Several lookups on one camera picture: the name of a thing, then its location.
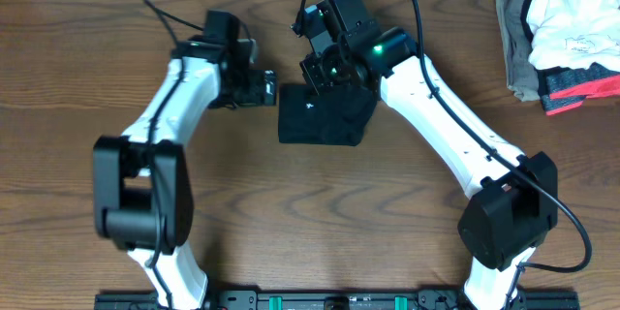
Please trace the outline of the black polo shirt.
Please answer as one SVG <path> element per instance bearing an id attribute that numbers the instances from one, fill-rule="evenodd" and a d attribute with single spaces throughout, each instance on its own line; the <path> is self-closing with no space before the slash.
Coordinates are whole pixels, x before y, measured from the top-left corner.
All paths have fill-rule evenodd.
<path id="1" fill-rule="evenodd" d="M 309 85 L 286 84 L 280 90 L 278 139 L 281 143 L 357 146 L 377 99 L 354 85 L 316 93 Z"/>

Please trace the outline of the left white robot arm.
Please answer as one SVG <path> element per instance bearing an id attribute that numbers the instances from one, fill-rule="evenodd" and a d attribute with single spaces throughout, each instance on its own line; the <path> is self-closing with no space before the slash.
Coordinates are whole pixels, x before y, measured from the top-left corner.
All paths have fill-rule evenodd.
<path id="1" fill-rule="evenodd" d="M 272 106 L 276 75 L 252 69 L 253 39 L 180 43 L 143 114 L 93 146 L 94 226 L 139 264 L 150 293 L 98 294 L 97 309 L 215 309 L 188 240 L 194 200 L 185 148 L 207 109 Z"/>

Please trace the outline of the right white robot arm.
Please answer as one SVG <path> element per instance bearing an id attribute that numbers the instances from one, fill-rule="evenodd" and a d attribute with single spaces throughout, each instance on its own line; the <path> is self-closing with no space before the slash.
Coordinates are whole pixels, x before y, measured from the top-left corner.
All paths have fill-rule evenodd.
<path id="1" fill-rule="evenodd" d="M 463 287 L 475 309 L 508 309 L 522 270 L 557 224 L 557 169 L 486 126 L 445 84 L 406 31 L 305 29 L 305 79 L 318 92 L 355 85 L 402 115 L 448 166 L 469 202 L 458 234 L 471 253 Z"/>

